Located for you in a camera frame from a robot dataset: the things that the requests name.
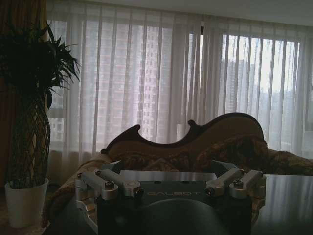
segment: metal clamp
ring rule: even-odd
[[[114,181],[127,197],[140,198],[143,195],[143,189],[140,188],[140,182],[135,180],[125,180],[121,175],[104,169],[100,171],[99,176],[103,179]]]
[[[229,185],[229,194],[233,198],[243,199],[248,196],[248,192],[261,180],[259,185],[265,185],[266,178],[263,178],[263,173],[257,170],[251,170],[249,173],[244,175],[241,179],[234,180]],[[260,192],[255,191],[256,194],[264,194],[265,197],[265,186],[258,189]]]
[[[228,185],[231,184],[234,179],[242,177],[243,174],[243,170],[238,168],[232,168],[225,174],[221,175],[219,178],[207,181],[205,193],[211,197],[224,195],[225,188],[228,187]]]

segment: sofa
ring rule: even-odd
[[[94,171],[102,164],[122,160],[124,170],[210,172],[211,160],[231,162],[248,172],[313,175],[313,161],[286,151],[269,149],[258,121],[248,114],[221,115],[206,125],[188,122],[188,133],[178,142],[159,144],[144,139],[135,125],[77,171]],[[42,226],[58,215],[74,196],[77,173],[46,203]]]

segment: bolt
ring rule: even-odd
[[[134,188],[134,198],[135,199],[141,198],[143,193],[144,193],[143,188],[140,188],[140,187]]]
[[[215,190],[212,187],[207,187],[204,192],[206,193],[206,195],[208,195],[209,197],[213,197],[215,194]]]
[[[112,181],[112,180],[106,181],[105,187],[106,187],[107,189],[112,189],[112,188],[114,188],[114,181]]]
[[[234,180],[233,184],[236,188],[242,188],[244,186],[244,183],[241,180]]]

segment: glossy table surface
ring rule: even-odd
[[[183,181],[215,179],[212,173],[122,171],[121,175],[138,181]],[[266,205],[252,228],[253,235],[313,235],[313,176],[266,175]],[[45,235],[94,235],[78,211],[73,198]]]

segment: floor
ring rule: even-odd
[[[48,187],[46,199],[56,190],[55,187]],[[5,202],[4,190],[0,191],[0,234],[1,235],[41,235],[45,231],[40,224],[35,224],[22,229],[14,229],[9,225],[8,211]]]

